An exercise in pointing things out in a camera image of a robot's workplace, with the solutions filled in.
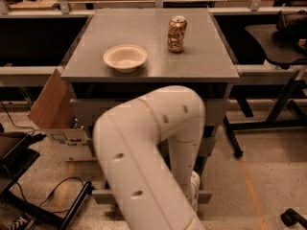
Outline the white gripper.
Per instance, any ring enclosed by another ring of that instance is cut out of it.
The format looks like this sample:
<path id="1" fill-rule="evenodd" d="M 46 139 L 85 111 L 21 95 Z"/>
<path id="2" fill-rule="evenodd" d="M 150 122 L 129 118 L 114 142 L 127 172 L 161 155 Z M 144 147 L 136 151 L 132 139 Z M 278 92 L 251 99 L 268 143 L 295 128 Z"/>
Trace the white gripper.
<path id="1" fill-rule="evenodd" d="M 190 203 L 195 212 L 198 211 L 200 186 L 201 186 L 200 176 L 195 171 L 192 171 L 190 179 Z"/>

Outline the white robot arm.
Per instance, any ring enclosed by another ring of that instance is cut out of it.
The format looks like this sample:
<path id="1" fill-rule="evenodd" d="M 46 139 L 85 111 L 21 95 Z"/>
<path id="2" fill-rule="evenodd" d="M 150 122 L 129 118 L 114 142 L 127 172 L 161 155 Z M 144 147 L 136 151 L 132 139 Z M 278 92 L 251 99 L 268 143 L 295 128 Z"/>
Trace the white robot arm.
<path id="1" fill-rule="evenodd" d="M 191 177 L 205 121 L 201 97 L 168 86 L 96 121 L 98 162 L 130 230 L 204 230 Z"/>

